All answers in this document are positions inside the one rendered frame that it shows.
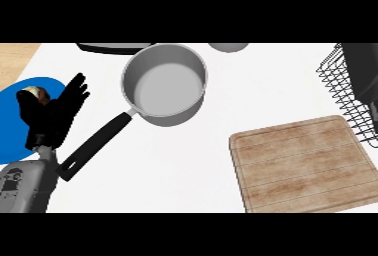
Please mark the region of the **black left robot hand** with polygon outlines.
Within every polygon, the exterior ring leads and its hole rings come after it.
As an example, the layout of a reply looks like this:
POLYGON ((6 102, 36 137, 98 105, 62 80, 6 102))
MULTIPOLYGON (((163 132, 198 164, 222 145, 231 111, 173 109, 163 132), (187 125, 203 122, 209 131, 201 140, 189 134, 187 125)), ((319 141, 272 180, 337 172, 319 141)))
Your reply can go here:
POLYGON ((30 127, 26 148, 33 150, 40 146, 57 149, 61 147, 73 125, 74 117, 91 95, 86 77, 76 75, 61 96, 46 104, 39 102, 31 92, 17 93, 21 119, 30 127))

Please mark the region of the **wooden cutting board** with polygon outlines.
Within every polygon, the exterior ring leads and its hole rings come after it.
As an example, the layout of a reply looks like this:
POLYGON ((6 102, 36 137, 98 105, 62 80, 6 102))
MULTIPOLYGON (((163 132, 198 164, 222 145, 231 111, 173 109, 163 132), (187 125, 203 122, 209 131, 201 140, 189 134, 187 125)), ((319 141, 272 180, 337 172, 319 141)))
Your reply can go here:
POLYGON ((229 150, 247 212, 337 212, 378 203, 378 169, 343 117, 240 132, 229 150))

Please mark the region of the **brown and cream food item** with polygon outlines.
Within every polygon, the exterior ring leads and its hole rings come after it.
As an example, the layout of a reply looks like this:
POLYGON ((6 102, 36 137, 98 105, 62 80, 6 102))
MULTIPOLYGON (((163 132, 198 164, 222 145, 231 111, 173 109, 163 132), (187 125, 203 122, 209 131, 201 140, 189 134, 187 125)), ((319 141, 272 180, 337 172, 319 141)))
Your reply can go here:
POLYGON ((24 88, 37 98, 39 102, 46 105, 51 101, 51 95, 43 87, 29 86, 24 88))

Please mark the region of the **blue oval plate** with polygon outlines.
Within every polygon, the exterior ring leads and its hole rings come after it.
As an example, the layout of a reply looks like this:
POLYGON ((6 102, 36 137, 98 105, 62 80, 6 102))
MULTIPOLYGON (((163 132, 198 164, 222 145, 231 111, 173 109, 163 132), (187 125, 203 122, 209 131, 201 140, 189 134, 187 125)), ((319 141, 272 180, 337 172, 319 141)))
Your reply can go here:
POLYGON ((64 83, 49 77, 34 77, 23 80, 0 91, 0 164, 17 162, 34 154, 26 148, 29 125, 20 116, 17 92, 29 86, 43 87, 52 98, 64 89, 64 83))

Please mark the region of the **flat dark pan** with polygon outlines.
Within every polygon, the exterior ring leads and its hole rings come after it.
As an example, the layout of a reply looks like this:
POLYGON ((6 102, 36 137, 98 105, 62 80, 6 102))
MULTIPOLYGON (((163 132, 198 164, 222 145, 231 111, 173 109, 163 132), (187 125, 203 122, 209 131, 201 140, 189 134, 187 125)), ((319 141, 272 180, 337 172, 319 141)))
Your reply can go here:
POLYGON ((116 55, 133 55, 141 50, 153 46, 153 43, 79 43, 79 48, 83 51, 116 54, 116 55))

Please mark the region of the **grey round bowl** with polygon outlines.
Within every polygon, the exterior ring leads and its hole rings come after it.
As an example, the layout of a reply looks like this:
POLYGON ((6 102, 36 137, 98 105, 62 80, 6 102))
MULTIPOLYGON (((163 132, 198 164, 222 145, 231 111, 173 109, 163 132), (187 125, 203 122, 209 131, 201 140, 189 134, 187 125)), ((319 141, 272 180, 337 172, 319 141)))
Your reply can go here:
POLYGON ((235 53, 246 49, 247 43, 212 43, 212 48, 225 53, 235 53))

